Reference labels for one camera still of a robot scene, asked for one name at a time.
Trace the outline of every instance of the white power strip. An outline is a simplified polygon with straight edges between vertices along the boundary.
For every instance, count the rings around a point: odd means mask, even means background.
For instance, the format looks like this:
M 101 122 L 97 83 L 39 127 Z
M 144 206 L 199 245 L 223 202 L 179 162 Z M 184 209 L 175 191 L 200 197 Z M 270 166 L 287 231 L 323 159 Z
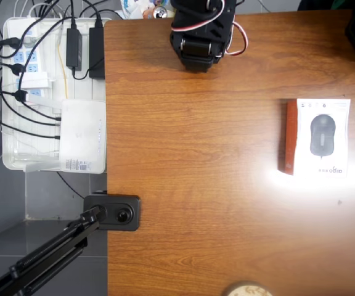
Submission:
M 11 20 L 8 23 L 7 26 L 7 31 L 8 31 L 8 37 L 17 37 L 21 38 L 25 29 L 28 28 L 33 22 L 35 22 L 35 18 L 21 18 L 21 19 L 15 19 Z M 16 55 L 13 56 L 12 58 L 12 64 L 22 64 L 24 65 L 27 59 L 30 57 L 31 50 L 33 49 L 33 46 L 36 43 L 36 40 L 39 39 L 39 34 L 38 34 L 38 26 L 34 26 L 31 28 L 30 31 L 26 34 L 26 38 L 33 38 L 35 42 L 30 43 L 30 45 L 25 44 L 22 46 L 22 48 L 16 53 Z M 43 65 L 42 65 L 42 53 L 41 53 L 41 47 L 38 46 L 34 53 L 31 55 L 30 62 L 28 63 L 26 73 L 23 76 L 23 81 L 24 80 L 30 80 L 31 78 L 27 78 L 28 74 L 30 73 L 41 73 L 43 71 Z M 18 89 L 18 81 L 19 79 L 16 79 L 16 89 Z M 36 80 L 31 80 L 32 85 L 36 83 Z M 41 96 L 41 97 L 50 97 L 50 92 L 47 91 L 47 89 L 42 88 L 41 86 L 37 87 L 31 87 L 31 88 L 26 88 L 25 85 L 22 85 L 22 89 L 28 91 L 30 94 L 35 95 L 35 96 Z M 21 107 L 22 104 L 20 102 L 16 102 L 16 104 Z

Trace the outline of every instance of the white plastic container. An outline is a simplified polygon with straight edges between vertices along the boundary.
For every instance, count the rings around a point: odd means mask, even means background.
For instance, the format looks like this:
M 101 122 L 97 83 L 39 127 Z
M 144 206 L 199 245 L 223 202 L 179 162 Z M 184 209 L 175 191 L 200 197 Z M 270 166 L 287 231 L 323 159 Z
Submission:
M 20 18 L 10 18 L 4 24 L 4 38 L 10 38 L 9 25 L 12 25 L 12 21 Z M 50 27 L 55 24 L 58 19 L 47 18 L 36 25 L 36 31 L 38 35 L 44 34 Z M 83 51 L 82 51 L 82 71 L 76 72 L 76 77 L 82 77 L 85 75 L 89 67 L 89 29 L 94 26 L 94 18 L 79 18 L 76 19 L 76 24 L 83 36 Z M 65 66 L 65 48 L 66 48 L 66 32 L 70 27 L 70 22 L 67 20 L 64 22 L 64 28 L 62 31 L 62 38 L 60 43 L 60 54 L 62 58 L 63 68 L 67 77 L 67 92 L 69 99 L 82 99 L 82 100 L 96 100 L 105 102 L 105 80 L 93 80 L 87 77 L 84 80 L 74 80 L 71 75 L 71 70 Z M 47 94 L 47 98 L 52 100 L 64 100 L 65 98 L 65 82 L 63 75 L 63 68 L 60 63 L 57 40 L 59 38 L 59 30 L 53 31 L 43 40 L 38 46 L 37 59 L 41 59 L 43 66 L 42 71 L 47 72 L 48 78 L 52 81 L 52 88 Z M 13 53 L 13 50 L 7 46 L 4 47 L 2 54 L 5 56 Z M 5 91 L 15 92 L 17 90 L 17 76 L 14 76 L 12 72 L 4 67 L 2 70 L 2 88 Z M 5 95 L 6 100 L 10 106 L 19 112 L 20 114 L 41 122 L 55 123 L 57 121 L 47 119 L 41 115 L 38 115 L 30 109 L 21 106 L 20 103 L 14 97 Z M 57 117 L 60 115 L 61 110 L 51 109 L 49 107 L 43 107 L 35 105 L 34 108 L 40 112 Z M 36 123 L 32 123 L 28 120 L 22 119 L 13 113 L 6 104 L 2 103 L 2 120 L 4 123 L 25 130 L 31 133 L 42 134 L 46 136 L 58 136 L 60 134 L 60 126 L 44 126 Z M 5 166 L 10 170 L 26 170 L 28 168 L 43 167 L 44 164 L 50 164 L 50 166 L 59 163 L 59 149 L 60 141 L 56 139 L 43 139 L 35 136 L 29 136 L 10 128 L 2 127 L 2 160 Z M 49 170 L 59 171 L 60 168 L 48 168 Z M 86 173 L 103 173 L 103 171 L 85 171 Z

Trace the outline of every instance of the power strip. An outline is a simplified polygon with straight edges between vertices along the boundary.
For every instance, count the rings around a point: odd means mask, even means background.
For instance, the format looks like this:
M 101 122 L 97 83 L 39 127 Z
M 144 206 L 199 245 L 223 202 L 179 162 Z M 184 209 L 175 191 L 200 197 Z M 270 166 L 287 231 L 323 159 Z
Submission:
M 18 37 L 21 38 L 23 35 L 24 31 L 26 28 L 28 28 L 33 22 L 35 22 L 35 18 L 26 18 L 26 19 L 18 19 L 18 20 L 11 20 L 8 24 L 8 35 L 9 37 Z M 38 30 L 37 26 L 35 25 L 28 33 L 26 34 L 26 38 L 34 38 L 34 40 L 38 39 Z M 33 49 L 33 46 L 35 45 L 37 41 L 30 42 L 30 43 L 25 43 L 22 48 L 16 53 L 16 55 L 13 56 L 12 58 L 12 63 L 13 64 L 22 64 L 24 65 L 26 61 L 30 58 L 30 62 L 27 65 L 26 72 L 27 73 L 38 73 L 38 72 L 43 72 L 43 65 L 42 65 L 42 59 L 41 59 L 41 49 L 40 46 L 36 48 L 34 53 L 31 55 L 31 50 Z M 16 79 L 16 89 L 18 89 L 18 79 Z M 33 94 L 35 96 L 41 96 L 41 97 L 48 97 L 49 92 L 47 88 L 31 88 L 31 89 L 26 89 L 22 87 L 22 89 L 28 91 L 30 94 Z

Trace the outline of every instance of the computer mouse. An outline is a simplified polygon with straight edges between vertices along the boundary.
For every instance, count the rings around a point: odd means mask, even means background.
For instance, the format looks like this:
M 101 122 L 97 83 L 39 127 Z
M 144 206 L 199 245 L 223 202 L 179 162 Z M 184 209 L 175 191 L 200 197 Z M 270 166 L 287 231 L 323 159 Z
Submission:
M 311 152 L 313 155 L 324 157 L 333 154 L 335 128 L 335 121 L 330 115 L 321 114 L 312 120 Z

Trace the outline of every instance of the round object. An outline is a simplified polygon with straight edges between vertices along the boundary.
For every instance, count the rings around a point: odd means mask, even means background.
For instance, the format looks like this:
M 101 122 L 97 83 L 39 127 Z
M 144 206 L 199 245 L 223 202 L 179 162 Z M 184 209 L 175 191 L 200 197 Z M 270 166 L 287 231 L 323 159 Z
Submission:
M 129 223 L 133 218 L 133 211 L 129 208 L 121 208 L 116 212 L 116 219 L 120 223 Z
M 247 284 L 236 287 L 227 296 L 272 296 L 272 294 L 263 287 Z
M 144 11 L 143 18 L 146 19 L 165 19 L 168 17 L 168 11 L 163 6 L 157 6 Z

